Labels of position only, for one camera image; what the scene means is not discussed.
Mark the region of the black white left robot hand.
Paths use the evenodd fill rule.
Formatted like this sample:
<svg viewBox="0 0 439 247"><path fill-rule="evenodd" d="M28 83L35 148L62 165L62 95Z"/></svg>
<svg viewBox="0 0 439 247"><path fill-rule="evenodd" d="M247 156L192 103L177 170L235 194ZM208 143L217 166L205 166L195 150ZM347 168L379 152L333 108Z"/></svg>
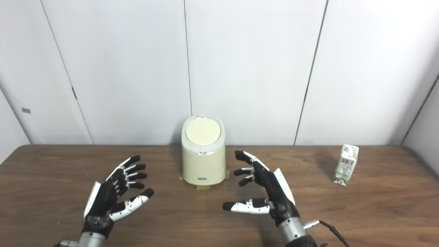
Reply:
<svg viewBox="0 0 439 247"><path fill-rule="evenodd" d="M103 236L107 240L117 220L132 214L155 194L149 188L128 200L118 201L129 189L144 189L145 185L138 179L147 178L147 174L142 173L146 164L139 164L140 160L140 155L127 158L103 183L94 183L83 213L82 234Z"/></svg>

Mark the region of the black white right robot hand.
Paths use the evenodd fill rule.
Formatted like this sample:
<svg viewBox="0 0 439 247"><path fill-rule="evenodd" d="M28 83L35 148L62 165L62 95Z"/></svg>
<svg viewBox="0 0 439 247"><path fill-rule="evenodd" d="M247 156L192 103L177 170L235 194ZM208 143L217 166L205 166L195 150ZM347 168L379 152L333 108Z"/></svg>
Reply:
<svg viewBox="0 0 439 247"><path fill-rule="evenodd" d="M300 217L290 187L279 168L272 172L259 158L245 151L236 150L235 158L250 165L248 168L240 168L233 172L234 176L246 175L238 183L239 186L243 187L249 183L258 184L265 189L267 196L224 202L223 210L246 214L270 214L276 226L290 218Z"/></svg>

